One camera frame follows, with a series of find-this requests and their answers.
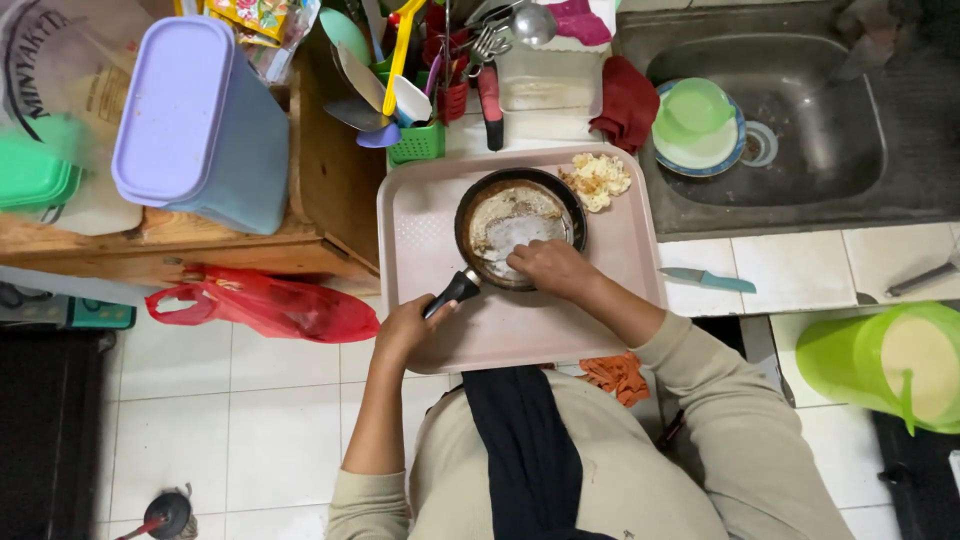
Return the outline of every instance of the blue knife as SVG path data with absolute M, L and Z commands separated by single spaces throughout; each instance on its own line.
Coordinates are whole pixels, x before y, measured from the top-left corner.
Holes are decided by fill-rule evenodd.
M 708 287 L 717 287 L 737 292 L 756 293 L 756 286 L 745 280 L 737 278 L 720 278 L 710 274 L 707 270 L 694 270 L 693 268 L 661 268 L 660 271 L 671 278 L 684 280 L 687 282 L 696 282 Z

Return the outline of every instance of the hand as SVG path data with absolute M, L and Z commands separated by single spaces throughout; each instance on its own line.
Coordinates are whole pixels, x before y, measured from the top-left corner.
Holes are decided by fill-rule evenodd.
M 424 320 L 423 310 L 433 299 L 434 295 L 424 294 L 416 300 L 401 304 L 387 317 L 386 321 L 383 321 L 380 332 L 376 335 L 376 344 L 373 346 L 374 362 L 405 365 L 410 352 L 436 331 L 457 306 L 457 301 L 451 300 L 429 319 Z
M 507 257 L 507 264 L 533 280 L 537 289 L 574 303 L 588 282 L 603 277 L 573 246 L 559 239 L 518 245 Z

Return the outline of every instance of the wooden cabinet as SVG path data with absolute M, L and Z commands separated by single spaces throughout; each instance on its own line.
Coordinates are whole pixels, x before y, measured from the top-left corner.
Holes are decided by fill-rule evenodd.
M 376 192 L 383 149 L 361 148 L 356 132 L 323 109 L 349 90 L 330 43 L 311 33 L 294 58 L 289 87 L 275 91 L 290 116 L 290 208 L 275 234 L 238 233 L 200 216 L 147 208 L 139 227 L 82 236 L 0 213 L 0 265 L 165 285 L 204 263 L 299 276 L 358 296 L 379 294 Z

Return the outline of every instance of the yellow spatula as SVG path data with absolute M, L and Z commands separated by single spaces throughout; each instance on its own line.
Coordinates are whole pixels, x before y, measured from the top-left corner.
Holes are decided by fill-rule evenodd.
M 426 0 L 407 0 L 402 8 L 396 10 L 400 15 L 400 24 L 396 29 L 396 46 L 394 47 L 394 61 L 390 64 L 390 77 L 387 79 L 387 93 L 383 96 L 383 113 L 390 116 L 396 108 L 394 95 L 394 76 L 402 75 L 403 64 L 407 60 L 407 46 L 410 44 L 410 31 L 414 26 L 414 13 L 417 12 Z

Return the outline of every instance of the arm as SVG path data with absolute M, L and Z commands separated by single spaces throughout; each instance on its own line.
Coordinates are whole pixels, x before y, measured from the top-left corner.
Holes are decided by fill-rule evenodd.
M 407 356 L 456 306 L 451 302 L 424 321 L 421 314 L 431 300 L 428 294 L 398 307 L 380 327 L 360 414 L 333 489 L 328 540 L 407 537 L 400 386 Z
M 852 538 L 797 414 L 736 351 L 604 277 L 565 242 L 517 246 L 508 263 L 604 323 L 680 398 L 731 537 Z

